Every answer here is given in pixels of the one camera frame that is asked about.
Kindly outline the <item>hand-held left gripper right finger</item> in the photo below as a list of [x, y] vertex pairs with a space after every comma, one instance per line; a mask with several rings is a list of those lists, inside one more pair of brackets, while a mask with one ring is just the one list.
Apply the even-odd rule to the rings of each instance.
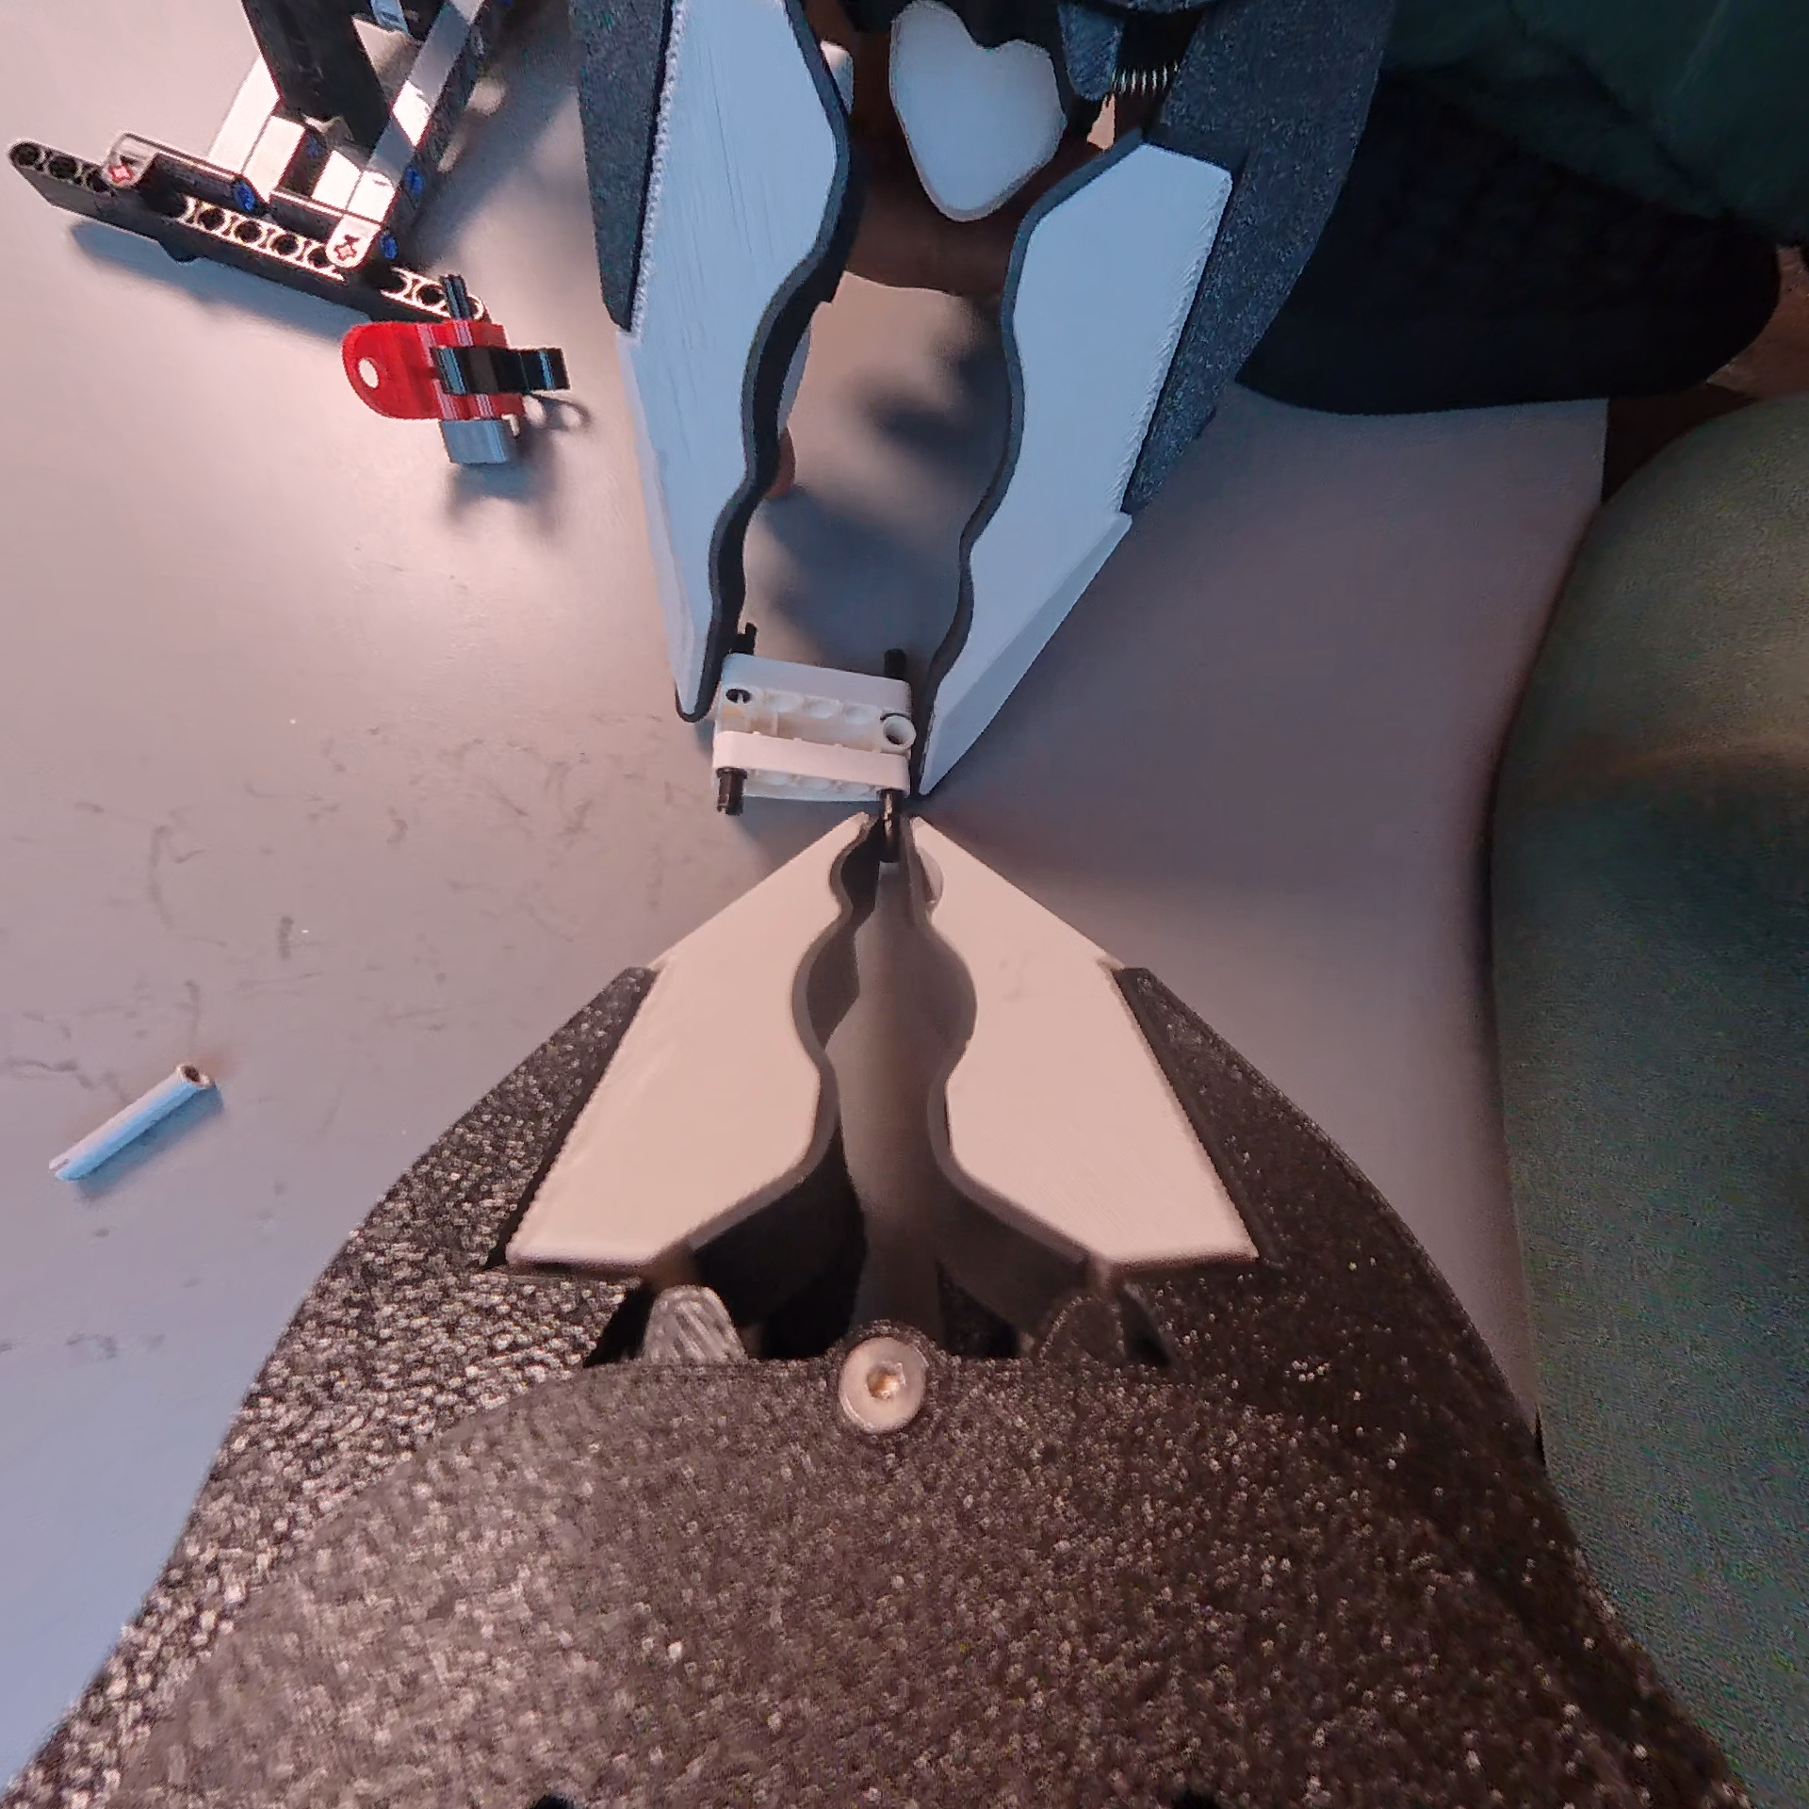
[[1095, 1264], [1254, 1260], [1121, 962], [939, 830], [912, 839], [930, 884], [918, 918], [955, 960], [956, 1048], [933, 1090], [955, 1184]]

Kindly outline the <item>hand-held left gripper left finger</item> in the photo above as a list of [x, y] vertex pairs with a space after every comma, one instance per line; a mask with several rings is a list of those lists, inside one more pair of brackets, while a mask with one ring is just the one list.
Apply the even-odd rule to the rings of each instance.
[[840, 1123], [827, 1041], [858, 991], [866, 818], [847, 818], [664, 952], [509, 1245], [653, 1264], [799, 1186]]

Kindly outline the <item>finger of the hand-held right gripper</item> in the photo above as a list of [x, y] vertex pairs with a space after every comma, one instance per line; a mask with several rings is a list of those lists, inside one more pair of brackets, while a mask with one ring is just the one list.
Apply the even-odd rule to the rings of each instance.
[[920, 792], [997, 716], [1131, 525], [1125, 503], [1229, 201], [1131, 133], [1046, 191], [1002, 295], [1006, 451], [963, 531], [956, 621], [920, 713]]
[[832, 292], [851, 150], [799, 4], [679, 4], [639, 279], [623, 333], [654, 590], [681, 717], [708, 713], [777, 475], [780, 400]]

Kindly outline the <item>red toy brick piece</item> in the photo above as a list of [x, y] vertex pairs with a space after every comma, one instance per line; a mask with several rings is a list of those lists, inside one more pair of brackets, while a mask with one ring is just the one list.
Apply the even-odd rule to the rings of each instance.
[[363, 324], [343, 339], [343, 363], [353, 393], [379, 415], [443, 422], [521, 414], [521, 403], [459, 398], [443, 390], [434, 351], [440, 346], [506, 346], [493, 321]]

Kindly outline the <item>white curved toy panel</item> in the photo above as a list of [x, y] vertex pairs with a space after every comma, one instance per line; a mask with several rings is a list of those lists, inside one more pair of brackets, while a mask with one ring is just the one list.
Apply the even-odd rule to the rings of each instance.
[[714, 722], [714, 766], [741, 774], [746, 800], [866, 801], [913, 788], [913, 690], [901, 676], [737, 650]]

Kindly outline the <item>black white toy brick model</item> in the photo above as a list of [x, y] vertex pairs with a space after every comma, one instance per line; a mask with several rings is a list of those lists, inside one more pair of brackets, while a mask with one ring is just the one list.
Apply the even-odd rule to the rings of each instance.
[[375, 321], [449, 316], [405, 262], [509, 3], [245, 3], [259, 61], [206, 153], [120, 135], [99, 161], [16, 143], [52, 205], [336, 302]]

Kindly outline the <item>person's right forearm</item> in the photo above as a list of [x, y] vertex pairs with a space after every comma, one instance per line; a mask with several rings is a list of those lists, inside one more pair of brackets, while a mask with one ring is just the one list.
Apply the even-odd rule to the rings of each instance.
[[1805, 3], [1402, 3], [1388, 69], [1575, 172], [1807, 244]]

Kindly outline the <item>person's right hand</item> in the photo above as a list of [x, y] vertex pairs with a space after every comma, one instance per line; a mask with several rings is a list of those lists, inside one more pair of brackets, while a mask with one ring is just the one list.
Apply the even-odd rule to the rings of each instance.
[[883, 287], [997, 297], [1028, 201], [977, 220], [953, 220], [930, 201], [902, 143], [858, 138], [856, 149], [866, 185], [848, 272]]

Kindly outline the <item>pale toy tube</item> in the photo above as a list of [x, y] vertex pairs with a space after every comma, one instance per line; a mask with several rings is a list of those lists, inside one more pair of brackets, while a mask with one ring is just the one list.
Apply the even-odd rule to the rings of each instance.
[[78, 1182], [96, 1173], [124, 1151], [145, 1140], [154, 1128], [183, 1111], [191, 1100], [213, 1090], [213, 1076], [197, 1063], [185, 1061], [177, 1066], [136, 1100], [104, 1119], [92, 1133], [54, 1156], [50, 1173], [63, 1182]]

